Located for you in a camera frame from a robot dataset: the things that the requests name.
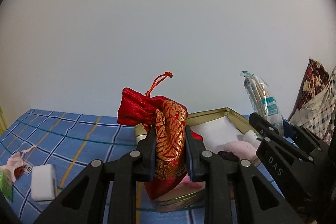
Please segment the gold metal tin box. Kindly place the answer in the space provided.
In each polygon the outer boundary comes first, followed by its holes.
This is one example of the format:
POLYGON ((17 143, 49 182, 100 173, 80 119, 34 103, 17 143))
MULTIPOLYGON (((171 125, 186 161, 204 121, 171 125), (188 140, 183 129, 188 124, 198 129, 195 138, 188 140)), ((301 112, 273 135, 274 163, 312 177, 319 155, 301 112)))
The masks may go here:
MULTIPOLYGON (((260 164, 256 149, 260 145, 261 136, 250 126, 247 118, 231 108, 202 111, 189 114, 187 125, 193 132, 203 137, 207 150, 213 153, 223 151, 226 144, 232 141, 248 143, 247 149, 240 146, 240 151, 255 166, 260 164)), ((173 190, 152 202, 155 211, 167 213, 197 203, 205 198, 205 183, 192 182, 189 176, 173 190)))

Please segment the red gold drawstring pouch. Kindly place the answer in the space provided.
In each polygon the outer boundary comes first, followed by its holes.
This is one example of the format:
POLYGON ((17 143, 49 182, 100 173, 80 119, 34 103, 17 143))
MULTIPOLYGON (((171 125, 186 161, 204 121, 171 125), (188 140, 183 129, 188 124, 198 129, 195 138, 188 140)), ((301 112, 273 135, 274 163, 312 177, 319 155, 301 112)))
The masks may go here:
POLYGON ((173 190, 186 176, 185 132, 187 108, 164 96, 151 97, 153 89, 171 72, 157 76, 150 89, 139 93, 123 88, 117 122, 125 126, 143 125, 146 132, 155 129, 155 171, 151 182, 145 183, 149 198, 154 201, 173 190))

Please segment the green plastic packet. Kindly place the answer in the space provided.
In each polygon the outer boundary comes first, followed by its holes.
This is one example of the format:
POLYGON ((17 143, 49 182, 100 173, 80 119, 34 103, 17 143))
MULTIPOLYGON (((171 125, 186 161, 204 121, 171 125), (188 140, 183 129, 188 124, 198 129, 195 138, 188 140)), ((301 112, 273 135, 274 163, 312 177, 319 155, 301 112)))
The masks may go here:
POLYGON ((9 202, 13 201, 13 182, 7 169, 1 169, 0 172, 0 188, 5 199, 9 202))

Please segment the white pink-edged handkerchief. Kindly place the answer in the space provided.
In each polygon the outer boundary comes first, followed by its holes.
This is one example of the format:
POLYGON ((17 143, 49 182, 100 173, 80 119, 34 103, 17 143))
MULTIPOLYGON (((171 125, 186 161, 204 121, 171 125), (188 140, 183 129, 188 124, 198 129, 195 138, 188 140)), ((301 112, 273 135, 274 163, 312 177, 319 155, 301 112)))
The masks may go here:
POLYGON ((188 174, 185 175, 180 184, 190 189, 203 189, 205 187, 204 182, 193 182, 188 174))

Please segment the dark maroon scrunchie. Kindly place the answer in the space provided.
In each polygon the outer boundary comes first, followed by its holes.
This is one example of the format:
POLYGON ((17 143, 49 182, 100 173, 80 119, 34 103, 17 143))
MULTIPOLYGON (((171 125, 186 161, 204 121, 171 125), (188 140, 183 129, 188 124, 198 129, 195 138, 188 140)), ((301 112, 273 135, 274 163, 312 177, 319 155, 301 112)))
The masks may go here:
POLYGON ((232 161, 232 162, 239 162, 240 161, 240 158, 238 156, 236 156, 234 153, 228 152, 228 151, 219 151, 218 156, 220 156, 223 160, 228 160, 228 161, 232 161))

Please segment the pink fluffy pad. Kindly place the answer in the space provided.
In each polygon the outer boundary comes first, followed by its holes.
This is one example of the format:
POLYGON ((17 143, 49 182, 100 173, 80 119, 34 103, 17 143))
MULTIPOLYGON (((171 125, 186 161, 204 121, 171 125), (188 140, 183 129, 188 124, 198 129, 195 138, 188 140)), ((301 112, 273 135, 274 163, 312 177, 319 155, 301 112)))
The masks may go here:
POLYGON ((257 149, 246 141, 231 141, 223 146, 223 151, 232 152, 240 160, 254 161, 257 159, 257 149))

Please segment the white gauze roll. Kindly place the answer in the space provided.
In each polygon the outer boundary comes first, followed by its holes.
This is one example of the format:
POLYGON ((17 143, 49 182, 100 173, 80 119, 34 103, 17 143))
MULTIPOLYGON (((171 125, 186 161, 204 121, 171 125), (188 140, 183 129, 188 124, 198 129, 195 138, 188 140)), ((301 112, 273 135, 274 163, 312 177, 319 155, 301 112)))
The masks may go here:
POLYGON ((261 139, 255 134, 253 130, 247 131, 245 134, 239 137, 239 140, 245 141, 255 148, 258 148, 261 143, 261 139))

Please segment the pink cloth pouch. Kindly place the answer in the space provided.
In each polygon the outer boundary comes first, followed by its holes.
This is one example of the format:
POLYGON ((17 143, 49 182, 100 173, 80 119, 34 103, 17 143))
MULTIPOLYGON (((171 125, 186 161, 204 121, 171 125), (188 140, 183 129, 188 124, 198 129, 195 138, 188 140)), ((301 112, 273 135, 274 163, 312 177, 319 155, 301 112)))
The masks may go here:
POLYGON ((5 165, 1 165, 1 170, 5 171, 5 174, 12 183, 15 183, 17 178, 20 177, 19 174, 24 172, 25 154, 32 151, 35 147, 36 145, 33 145, 28 149, 16 152, 9 157, 5 165))

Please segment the cotton swab packet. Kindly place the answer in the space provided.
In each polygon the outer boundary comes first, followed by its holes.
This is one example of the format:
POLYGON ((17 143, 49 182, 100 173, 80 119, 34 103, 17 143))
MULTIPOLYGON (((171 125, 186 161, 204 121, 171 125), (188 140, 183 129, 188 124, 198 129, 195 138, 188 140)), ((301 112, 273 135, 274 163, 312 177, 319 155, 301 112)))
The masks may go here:
POLYGON ((284 136, 284 124, 277 101, 269 91, 269 85, 254 73, 242 71, 244 87, 248 94, 253 110, 271 125, 278 129, 278 133, 284 136))

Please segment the beige plaid hanging cloth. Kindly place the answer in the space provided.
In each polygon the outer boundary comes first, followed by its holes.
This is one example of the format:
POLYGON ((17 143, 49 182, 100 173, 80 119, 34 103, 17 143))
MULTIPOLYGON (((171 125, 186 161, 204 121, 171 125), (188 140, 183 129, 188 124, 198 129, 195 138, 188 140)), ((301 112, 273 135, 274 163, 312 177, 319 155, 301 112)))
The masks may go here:
POLYGON ((289 122, 310 130, 325 143, 331 143, 335 129, 335 70, 329 73, 326 88, 297 110, 289 122))

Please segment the blue plaid tablecloth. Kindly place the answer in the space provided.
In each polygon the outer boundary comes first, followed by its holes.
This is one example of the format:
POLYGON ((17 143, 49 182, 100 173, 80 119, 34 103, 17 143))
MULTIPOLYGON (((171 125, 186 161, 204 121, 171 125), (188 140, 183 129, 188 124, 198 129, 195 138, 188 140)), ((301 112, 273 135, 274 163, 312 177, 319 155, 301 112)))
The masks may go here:
POLYGON ((117 160, 136 143, 134 129, 118 124, 116 117, 30 109, 1 135, 1 164, 29 148, 10 203, 22 223, 33 223, 46 208, 31 197, 33 167, 52 164, 61 192, 92 160, 117 160))

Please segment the red floral hanging cloth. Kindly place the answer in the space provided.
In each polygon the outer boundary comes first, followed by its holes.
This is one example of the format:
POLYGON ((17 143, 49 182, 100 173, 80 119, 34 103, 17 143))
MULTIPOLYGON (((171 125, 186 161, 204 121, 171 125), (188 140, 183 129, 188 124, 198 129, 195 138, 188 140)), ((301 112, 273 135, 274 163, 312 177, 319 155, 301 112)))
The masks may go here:
POLYGON ((328 83, 329 73, 325 67, 319 61, 310 58, 289 119, 297 110, 301 110, 304 104, 322 92, 328 83))

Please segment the green yellow curtain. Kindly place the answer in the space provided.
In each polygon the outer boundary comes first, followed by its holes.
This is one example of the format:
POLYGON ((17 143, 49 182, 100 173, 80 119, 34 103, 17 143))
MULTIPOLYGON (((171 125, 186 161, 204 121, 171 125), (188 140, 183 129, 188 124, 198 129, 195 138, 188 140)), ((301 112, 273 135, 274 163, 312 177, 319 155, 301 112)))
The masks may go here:
POLYGON ((5 117, 3 115, 3 111, 0 106, 0 134, 2 135, 6 130, 7 130, 7 125, 5 122, 5 117))

